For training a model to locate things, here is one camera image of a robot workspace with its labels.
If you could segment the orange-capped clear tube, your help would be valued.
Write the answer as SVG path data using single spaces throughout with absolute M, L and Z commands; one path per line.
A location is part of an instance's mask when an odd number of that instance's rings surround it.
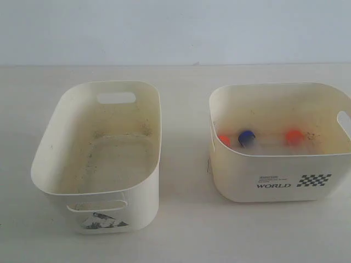
M 218 135 L 219 140 L 227 147 L 231 146 L 230 137 L 227 135 Z
M 298 129 L 283 130 L 282 132 L 263 135 L 264 144 L 272 146 L 299 146 L 304 141 L 304 134 Z

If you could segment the blue-capped clear tube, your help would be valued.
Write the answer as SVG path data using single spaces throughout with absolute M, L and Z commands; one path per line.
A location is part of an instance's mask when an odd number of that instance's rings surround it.
M 237 140 L 243 148 L 251 148 L 257 145 L 256 136 L 251 130 L 242 131 Z

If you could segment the cream plastic bin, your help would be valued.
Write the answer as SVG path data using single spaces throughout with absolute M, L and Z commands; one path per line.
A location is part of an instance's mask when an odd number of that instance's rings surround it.
M 161 140 L 160 95 L 153 85 L 82 83 L 60 98 L 31 179 L 79 233 L 140 230 L 159 208 Z
M 217 190 L 235 202 L 311 201 L 350 175 L 350 97 L 321 83 L 226 85 L 209 98 L 210 164 Z M 264 144 L 263 135 L 298 129 L 299 146 Z M 243 148 L 244 130 L 257 145 Z M 225 146 L 218 135 L 230 137 Z

